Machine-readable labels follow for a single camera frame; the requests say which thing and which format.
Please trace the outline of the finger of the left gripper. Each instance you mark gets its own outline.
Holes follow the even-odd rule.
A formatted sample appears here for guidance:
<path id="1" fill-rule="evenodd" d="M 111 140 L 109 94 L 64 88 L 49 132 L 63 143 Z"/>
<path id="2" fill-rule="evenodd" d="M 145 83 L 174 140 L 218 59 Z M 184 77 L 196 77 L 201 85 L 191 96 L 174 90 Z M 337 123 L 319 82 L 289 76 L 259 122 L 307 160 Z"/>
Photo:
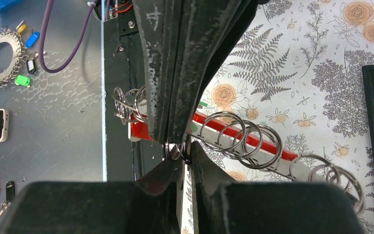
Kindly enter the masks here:
<path id="1" fill-rule="evenodd" d="M 204 79 L 221 62 L 219 48 L 237 20 L 257 8 L 256 0 L 188 0 L 180 30 L 170 96 L 170 141 L 185 138 Z"/>
<path id="2" fill-rule="evenodd" d="M 185 0 L 133 1 L 143 50 L 149 135 L 161 144 L 182 142 L 181 138 L 170 138 L 169 115 L 186 3 Z"/>

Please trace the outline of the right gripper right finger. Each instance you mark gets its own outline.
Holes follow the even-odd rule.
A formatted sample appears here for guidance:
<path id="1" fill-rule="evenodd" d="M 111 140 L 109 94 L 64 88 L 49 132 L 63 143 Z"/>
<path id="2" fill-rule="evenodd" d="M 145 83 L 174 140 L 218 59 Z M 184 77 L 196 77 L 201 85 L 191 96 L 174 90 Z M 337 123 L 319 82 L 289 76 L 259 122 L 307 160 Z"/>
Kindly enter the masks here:
<path id="1" fill-rule="evenodd" d="M 361 234 L 352 201 L 327 183 L 237 182 L 191 144 L 196 234 Z"/>

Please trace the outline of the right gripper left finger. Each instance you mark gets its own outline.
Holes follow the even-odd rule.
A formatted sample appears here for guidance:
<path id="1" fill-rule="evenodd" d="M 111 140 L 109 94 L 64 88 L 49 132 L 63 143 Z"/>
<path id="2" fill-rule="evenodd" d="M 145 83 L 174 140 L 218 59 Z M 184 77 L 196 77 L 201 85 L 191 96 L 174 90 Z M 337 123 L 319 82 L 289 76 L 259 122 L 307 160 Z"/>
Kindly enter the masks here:
<path id="1" fill-rule="evenodd" d="M 0 220 L 0 234 L 178 234 L 184 161 L 137 181 L 34 182 Z"/>

